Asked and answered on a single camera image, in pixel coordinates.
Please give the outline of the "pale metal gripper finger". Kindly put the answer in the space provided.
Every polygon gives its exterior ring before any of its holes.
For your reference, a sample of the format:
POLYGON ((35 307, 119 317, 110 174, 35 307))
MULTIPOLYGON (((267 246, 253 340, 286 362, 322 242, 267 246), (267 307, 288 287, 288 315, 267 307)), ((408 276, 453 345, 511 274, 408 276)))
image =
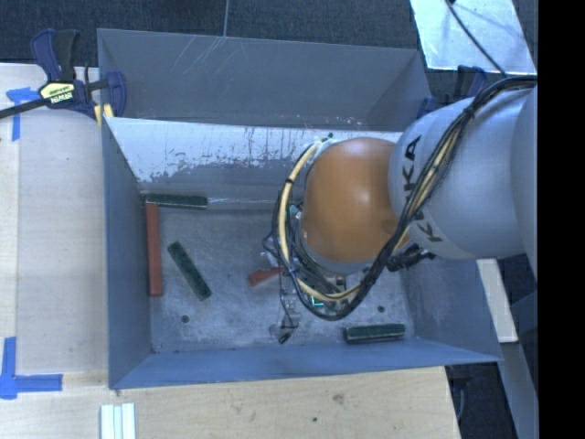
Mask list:
POLYGON ((296 310, 295 296, 287 288, 280 289, 279 298, 281 313, 277 322, 269 327, 269 332, 279 344, 284 344, 299 326, 300 315, 296 310))
POLYGON ((282 254, 282 246, 277 238, 265 238, 262 241, 262 249, 271 266, 285 266, 282 254))

